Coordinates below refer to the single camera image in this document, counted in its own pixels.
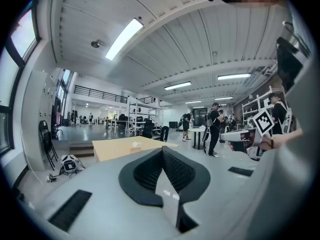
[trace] gray floor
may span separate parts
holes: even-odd
[[[73,126],[60,126],[57,133],[60,141],[68,142],[88,142],[120,139],[125,137],[124,128],[105,129],[103,124],[90,125],[90,124],[74,124]]]
[[[64,137],[67,137],[68,141],[78,141],[78,139],[75,139],[75,137],[72,137],[72,134],[76,134],[77,138],[80,138],[82,136],[82,139],[86,138],[92,139],[92,140],[105,140],[105,139],[111,139],[111,136],[114,133],[110,133],[111,130],[106,131],[103,129],[103,127],[99,126],[89,126],[89,125],[81,125],[79,128],[73,128],[73,127],[66,127],[67,131],[63,131]],[[194,149],[192,146],[194,145],[194,135],[190,134],[189,137],[192,138],[192,140],[187,140],[185,142],[182,141],[182,132],[177,132],[175,130],[170,130],[168,135],[168,142],[174,143],[179,145],[179,149],[183,153],[183,151],[193,152],[195,156],[205,156],[205,153],[203,149],[197,150]],[[116,133],[115,136],[122,136],[121,133]],[[67,141],[56,141],[56,143],[65,143]],[[63,145],[59,146],[59,149],[56,149],[56,152],[59,156],[59,158],[62,155],[67,155],[69,153],[69,148],[63,148]],[[215,151],[218,152],[217,156],[225,158],[225,159],[232,159],[232,152],[230,152],[230,149],[228,147],[227,143],[217,143]],[[92,166],[96,163],[94,157],[84,157],[80,158],[83,165],[87,168],[89,166]],[[47,167],[46,171],[36,171],[32,172],[29,170],[24,178],[22,179],[19,190],[25,195],[25,201],[27,204],[29,204],[30,207],[37,207],[39,202],[41,202],[42,199],[44,199],[47,195],[50,194],[50,192],[54,191],[57,187],[61,186],[66,181],[70,180],[70,178],[66,175],[60,175],[57,177],[56,182],[47,183],[46,176],[51,173],[53,175],[58,174],[58,169],[55,171],[52,171],[49,167]],[[163,198],[163,212],[165,216],[168,218],[168,220],[175,225],[176,224],[176,218],[177,218],[177,212],[178,212],[178,203],[179,203],[179,195],[171,185],[168,177],[162,171],[158,182],[156,186],[155,193]]]

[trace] black t-shirt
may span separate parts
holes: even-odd
[[[213,110],[210,112],[210,118],[211,118],[211,120],[212,120],[212,122],[213,122],[212,128],[214,128],[214,129],[216,129],[216,128],[219,129],[219,127],[220,127],[220,121],[219,121],[218,119],[216,119],[217,117],[220,117],[220,114],[219,114],[218,111],[216,111],[216,110],[213,109]]]
[[[287,111],[280,103],[274,104],[272,110],[272,117],[275,118],[275,121],[274,127],[272,128],[272,134],[282,134],[281,125],[279,124],[279,121],[281,122],[281,124],[284,122],[286,118],[286,113]]]
[[[184,117],[183,117],[183,123],[184,123],[184,124],[189,124],[189,123],[186,121],[186,118],[187,118],[189,121],[191,120],[191,115],[190,115],[190,113],[185,114]]]

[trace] ceiling light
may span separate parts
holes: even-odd
[[[234,97],[224,97],[224,98],[215,98],[216,101],[220,101],[220,100],[231,100]]]
[[[190,103],[199,103],[199,102],[201,102],[201,100],[199,100],[199,101],[189,101],[189,102],[186,102],[185,104],[190,104]]]
[[[251,76],[250,73],[245,74],[227,74],[227,75],[219,75],[218,80],[227,80],[227,79],[235,79],[235,78],[249,78]]]
[[[175,85],[170,85],[170,86],[164,87],[164,89],[168,91],[168,90],[172,90],[172,89],[175,89],[175,88],[180,88],[180,87],[190,86],[190,85],[191,85],[191,82],[188,81],[188,82],[178,83],[178,84],[175,84]]]
[[[113,45],[110,47],[106,54],[106,58],[113,60],[118,52],[125,46],[125,44],[137,33],[143,25],[137,21],[135,18],[124,28],[120,35],[116,38]]]

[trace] shorts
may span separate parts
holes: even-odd
[[[182,126],[183,126],[183,131],[184,132],[188,131],[188,129],[189,129],[189,124],[188,123],[183,123]]]

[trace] black railing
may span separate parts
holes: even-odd
[[[144,104],[149,104],[149,103],[155,103],[156,98],[149,96],[149,97],[145,97],[145,98],[139,98],[138,101],[140,101]]]
[[[89,97],[99,98],[103,100],[109,100],[114,102],[127,103],[127,98],[124,96],[116,95],[101,90],[90,89],[87,87],[76,85],[74,88],[74,94],[85,95]]]

